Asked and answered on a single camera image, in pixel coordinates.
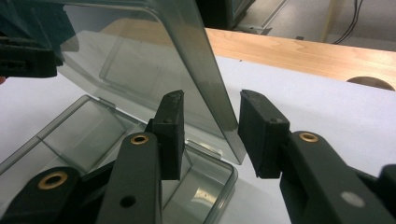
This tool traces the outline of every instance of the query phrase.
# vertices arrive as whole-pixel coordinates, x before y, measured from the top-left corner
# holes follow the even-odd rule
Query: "white table surface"
[[[235,115],[242,89],[266,95],[293,132],[325,137],[346,163],[371,175],[396,163],[396,94],[266,65],[217,58]],[[0,86],[0,161],[6,159],[85,91],[63,76],[9,78]],[[220,223],[290,223],[278,180],[257,179],[245,158]]]

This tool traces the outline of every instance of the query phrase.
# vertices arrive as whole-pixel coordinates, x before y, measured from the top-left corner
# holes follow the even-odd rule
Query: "black plastic arm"
[[[161,172],[157,137],[126,137],[114,164],[96,223],[161,223]]]
[[[384,168],[378,180],[356,172],[321,136],[290,133],[287,119],[263,95],[241,96],[238,134],[257,176],[282,172],[280,188],[292,223],[396,223],[390,199],[394,166]]]

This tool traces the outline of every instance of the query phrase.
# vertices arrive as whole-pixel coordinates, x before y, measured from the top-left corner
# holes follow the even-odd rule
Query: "brass grommet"
[[[309,143],[316,143],[319,140],[318,137],[312,133],[300,133],[299,136],[305,142]]]
[[[56,171],[44,176],[40,182],[38,182],[39,189],[55,189],[61,186],[67,179],[67,173],[64,171]]]
[[[142,145],[147,143],[149,137],[143,134],[139,134],[131,139],[131,143],[134,145]]]

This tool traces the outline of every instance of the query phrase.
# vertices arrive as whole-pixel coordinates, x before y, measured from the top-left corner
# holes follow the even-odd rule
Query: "black cable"
[[[359,2],[359,6],[358,6],[358,1],[359,0],[355,0],[355,6],[354,6],[354,15],[353,15],[353,20],[352,23],[350,23],[349,27],[347,28],[347,30],[344,32],[344,34],[337,39],[336,41],[333,42],[333,44],[339,44],[342,41],[344,41],[348,36],[350,36],[350,34],[352,33],[353,29],[356,26],[356,23],[358,23],[358,18],[359,18],[359,14],[361,12],[361,4],[363,3],[363,0],[361,0]]]
[[[353,29],[353,27],[354,27],[355,20],[356,20],[356,15],[357,15],[357,12],[358,12],[358,7],[357,7],[357,5],[358,5],[358,0],[355,0],[355,3],[354,3],[354,12],[353,12],[353,20],[352,20],[352,22],[349,24],[349,27],[348,27],[347,30],[344,32],[344,34],[343,34],[338,40],[334,41],[333,44],[339,44],[339,43],[341,43],[341,41],[343,41],[345,38],[347,38],[347,36],[351,33],[351,31],[352,31],[352,29]]]

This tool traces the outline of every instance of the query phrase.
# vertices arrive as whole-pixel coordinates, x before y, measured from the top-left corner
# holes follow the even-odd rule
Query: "gray tinted plastic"
[[[0,216],[23,186],[52,167],[85,175],[117,158],[121,141],[146,125],[84,96],[0,165]],[[213,223],[237,179],[225,162],[187,147],[180,181],[163,181],[164,223]]]
[[[164,94],[183,90],[188,140],[228,161],[243,160],[237,121],[193,0],[16,0],[0,10],[55,50],[63,75],[138,119],[153,118]]]

